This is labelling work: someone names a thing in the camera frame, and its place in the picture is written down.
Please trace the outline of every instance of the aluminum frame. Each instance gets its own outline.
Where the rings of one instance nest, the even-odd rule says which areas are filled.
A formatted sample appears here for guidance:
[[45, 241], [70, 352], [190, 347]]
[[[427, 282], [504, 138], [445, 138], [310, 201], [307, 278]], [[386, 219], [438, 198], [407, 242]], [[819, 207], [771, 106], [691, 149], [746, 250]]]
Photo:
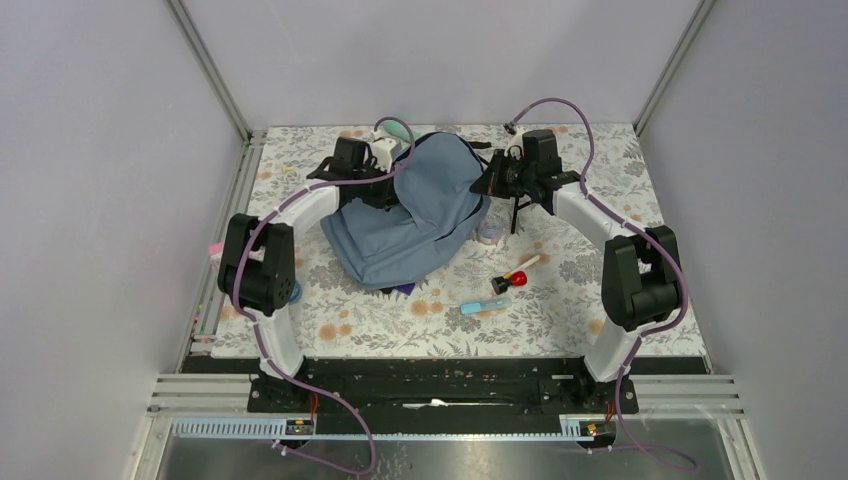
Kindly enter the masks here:
[[[266, 130], [254, 131], [251, 134], [250, 141], [246, 143], [242, 156], [233, 170], [233, 177], [227, 189], [224, 207], [218, 218], [213, 242], [224, 240], [227, 221], [230, 217], [236, 213], [247, 211], [267, 134]], [[212, 263], [207, 260], [200, 288], [188, 315], [188, 328], [183, 337], [183, 342], [180, 344], [181, 348], [179, 357], [177, 357], [178, 364], [175, 372], [179, 371], [183, 359], [187, 355], [191, 353], [208, 354], [210, 351], [211, 343], [208, 341], [215, 339], [215, 331], [218, 328], [218, 320], [221, 318], [221, 309], [224, 304], [224, 294], [218, 290], [216, 285], [217, 275]]]
[[177, 22], [177, 26], [179, 26], [186, 44], [188, 44], [191, 53], [203, 71], [203, 75], [209, 82], [212, 92], [218, 98], [218, 101], [221, 102], [221, 107], [233, 125], [236, 134], [238, 134], [242, 141], [247, 142], [250, 140], [250, 125], [247, 124], [247, 121], [241, 114], [241, 110], [239, 110], [235, 99], [227, 88], [221, 72], [215, 66], [212, 55], [209, 54], [209, 49], [206, 48], [203, 38], [200, 37], [200, 32], [198, 32], [188, 10], [183, 5], [182, 0], [164, 0], [164, 2], [174, 17], [174, 21]]
[[[736, 479], [764, 479], [760, 457], [733, 378], [729, 375], [631, 375], [641, 412], [637, 419], [713, 421], [724, 442]], [[250, 376], [242, 374], [163, 374], [148, 404], [147, 434], [137, 459], [135, 480], [157, 477], [168, 440], [173, 436], [214, 438], [265, 438], [263, 425], [276, 425], [308, 413], [268, 414], [247, 412]], [[599, 420], [602, 415], [561, 415], [563, 435], [375, 435], [375, 440], [452, 441], [562, 441], [572, 440], [568, 428], [579, 420]], [[200, 428], [192, 429], [191, 425]], [[210, 429], [215, 425], [227, 428]], [[322, 435], [326, 440], [365, 440], [365, 435]]]
[[639, 117], [633, 124], [633, 130], [636, 132], [636, 137], [641, 137], [642, 132], [645, 131], [645, 127], [651, 120], [651, 116], [654, 114], [657, 105], [665, 94], [668, 85], [677, 73], [681, 62], [689, 52], [689, 48], [692, 46], [695, 38], [701, 31], [701, 27], [703, 27], [704, 23], [707, 21], [707, 17], [709, 17], [716, 2], [717, 0], [701, 0], [698, 7], [695, 9], [695, 13], [692, 14], [692, 18], [689, 20], [689, 24], [686, 25], [686, 29], [683, 30], [683, 35], [680, 36], [680, 40], [677, 41], [677, 46], [674, 47], [674, 51], [671, 53], [671, 57], [665, 64], [665, 67], [660, 74], [660, 78], [657, 80], [656, 85], [654, 85], [653, 90], [651, 90], [651, 94], [648, 95], [648, 101], [645, 103], [645, 106], [642, 107]]

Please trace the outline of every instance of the black metal base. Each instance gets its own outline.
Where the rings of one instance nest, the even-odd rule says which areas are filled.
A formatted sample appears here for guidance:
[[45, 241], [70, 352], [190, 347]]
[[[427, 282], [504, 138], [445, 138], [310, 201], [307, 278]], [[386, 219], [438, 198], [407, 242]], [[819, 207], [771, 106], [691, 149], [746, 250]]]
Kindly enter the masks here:
[[[575, 398], [582, 359], [306, 359], [298, 377], [338, 393], [359, 409], [375, 434], [561, 433], [560, 414], [605, 413], [606, 404]], [[433, 399], [450, 407], [429, 404]], [[631, 381], [623, 382], [622, 411], [637, 413]], [[249, 412], [309, 411], [305, 390], [259, 375], [251, 385]], [[359, 434], [361, 427], [337, 402], [322, 398], [320, 434]]]

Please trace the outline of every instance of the table surface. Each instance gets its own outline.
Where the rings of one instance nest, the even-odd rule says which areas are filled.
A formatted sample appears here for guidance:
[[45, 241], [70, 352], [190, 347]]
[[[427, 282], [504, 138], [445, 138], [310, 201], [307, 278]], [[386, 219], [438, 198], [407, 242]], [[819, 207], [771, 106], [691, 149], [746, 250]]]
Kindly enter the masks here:
[[[530, 125], [557, 135], [565, 170], [583, 167], [588, 156], [582, 125]], [[504, 146], [497, 125], [417, 126], [467, 140]], [[609, 204], [649, 226], [662, 223], [638, 140], [628, 124], [592, 126], [596, 156], [590, 188]], [[302, 186], [306, 174], [333, 151], [339, 135], [364, 137], [369, 127], [275, 127], [257, 171], [248, 213], [264, 216]], [[492, 150], [481, 150], [490, 158]], [[605, 314], [600, 300], [601, 254], [574, 227], [533, 206], [519, 213], [510, 235], [512, 202], [493, 199], [487, 219], [506, 235], [496, 246], [468, 240], [442, 268], [420, 281], [412, 295], [385, 295], [359, 288], [342, 269], [319, 225], [295, 246], [296, 274], [303, 287], [291, 305], [298, 344], [314, 357], [579, 356], [595, 341]], [[505, 295], [512, 307], [462, 315], [459, 306], [494, 296], [490, 280], [525, 259], [541, 255], [527, 271], [528, 283]], [[640, 355], [703, 355], [691, 313], [677, 328], [649, 337]], [[258, 357], [246, 319], [228, 300], [212, 349], [216, 358]]]

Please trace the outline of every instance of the blue backpack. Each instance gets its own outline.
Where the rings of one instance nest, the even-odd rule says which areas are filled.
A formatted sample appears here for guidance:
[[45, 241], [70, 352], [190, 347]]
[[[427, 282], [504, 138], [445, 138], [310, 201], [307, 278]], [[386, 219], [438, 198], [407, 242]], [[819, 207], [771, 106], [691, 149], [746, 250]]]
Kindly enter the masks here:
[[[398, 156], [403, 162], [409, 149]], [[345, 271], [371, 290], [414, 283], [448, 262], [486, 216], [491, 199], [469, 192], [483, 172], [462, 138], [435, 132], [415, 141], [415, 159], [394, 180], [388, 210], [356, 199], [321, 220]]]

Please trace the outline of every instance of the pink object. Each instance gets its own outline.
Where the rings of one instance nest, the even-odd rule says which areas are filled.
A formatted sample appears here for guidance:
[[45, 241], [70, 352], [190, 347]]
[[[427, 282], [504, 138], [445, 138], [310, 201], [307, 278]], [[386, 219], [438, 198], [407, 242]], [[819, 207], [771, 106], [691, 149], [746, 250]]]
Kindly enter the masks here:
[[515, 272], [509, 277], [510, 283], [514, 287], [520, 287], [527, 284], [527, 274], [524, 272]]
[[215, 245], [209, 245], [209, 256], [213, 257], [215, 255], [221, 255], [224, 253], [224, 242], [216, 243]]

